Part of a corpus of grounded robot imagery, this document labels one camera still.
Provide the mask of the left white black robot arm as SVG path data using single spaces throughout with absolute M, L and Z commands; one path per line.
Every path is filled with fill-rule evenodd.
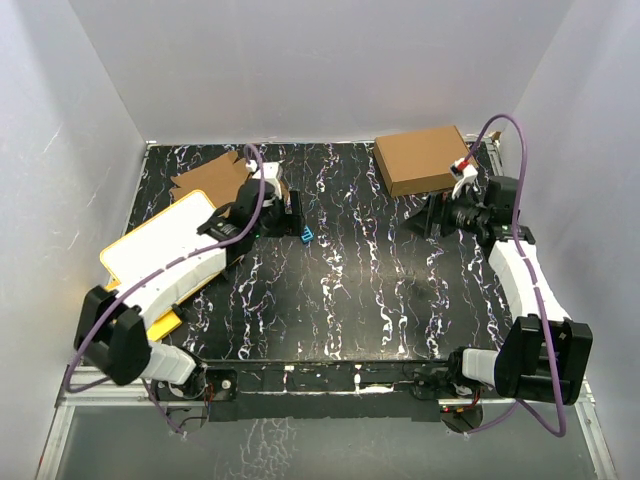
M 130 270 L 119 285 L 92 288 L 73 346 L 79 358 L 119 386 L 137 379 L 169 384 L 184 399 L 203 395 L 205 363 L 184 348 L 150 338 L 152 326 L 240 260 L 262 237 L 300 236 L 299 191 L 247 180 L 235 201 L 216 208 L 195 190 L 110 249 Z

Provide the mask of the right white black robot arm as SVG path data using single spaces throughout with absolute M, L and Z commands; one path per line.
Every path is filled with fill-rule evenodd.
M 518 182 L 488 180 L 483 200 L 448 191 L 428 195 L 406 225 L 423 237 L 474 235 L 497 276 L 513 325 L 497 351 L 460 347 L 450 354 L 447 388 L 466 397 L 481 384 L 505 398 L 572 405 L 579 397 L 593 334 L 560 306 L 541 271 L 529 228 L 512 225 Z

